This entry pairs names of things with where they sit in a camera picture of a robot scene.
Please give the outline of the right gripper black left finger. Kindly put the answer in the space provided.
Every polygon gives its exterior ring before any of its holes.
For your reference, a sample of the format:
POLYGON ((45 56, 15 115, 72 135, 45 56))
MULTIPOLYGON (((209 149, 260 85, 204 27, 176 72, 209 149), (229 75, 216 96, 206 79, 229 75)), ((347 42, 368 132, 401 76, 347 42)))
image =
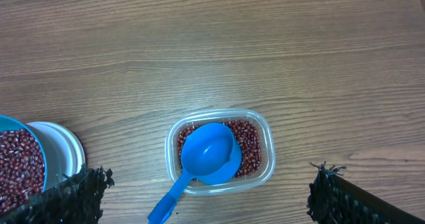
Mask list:
POLYGON ((78 173, 19 207, 1 215, 10 224, 97 223, 103 216, 101 202, 107 188, 115 185, 111 169, 81 166, 78 173))

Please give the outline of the blue plastic scoop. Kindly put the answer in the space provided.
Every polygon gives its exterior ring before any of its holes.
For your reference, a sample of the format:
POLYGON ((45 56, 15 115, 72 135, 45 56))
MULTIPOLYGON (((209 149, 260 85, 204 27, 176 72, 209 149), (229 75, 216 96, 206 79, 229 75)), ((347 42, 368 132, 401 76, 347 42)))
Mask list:
POLYGON ((148 223, 166 222, 192 179, 209 185, 222 184, 235 175, 241 161, 242 151, 230 128, 220 123, 197 128, 183 145, 179 179, 147 216, 148 223))

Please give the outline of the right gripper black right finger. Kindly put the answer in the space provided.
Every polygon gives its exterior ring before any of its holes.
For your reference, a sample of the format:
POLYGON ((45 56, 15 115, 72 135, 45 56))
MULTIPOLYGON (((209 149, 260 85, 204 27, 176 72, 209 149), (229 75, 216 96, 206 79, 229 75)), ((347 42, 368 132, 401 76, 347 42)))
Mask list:
POLYGON ((319 224, 424 224, 413 216, 343 179, 345 166, 314 165, 307 214, 319 224))

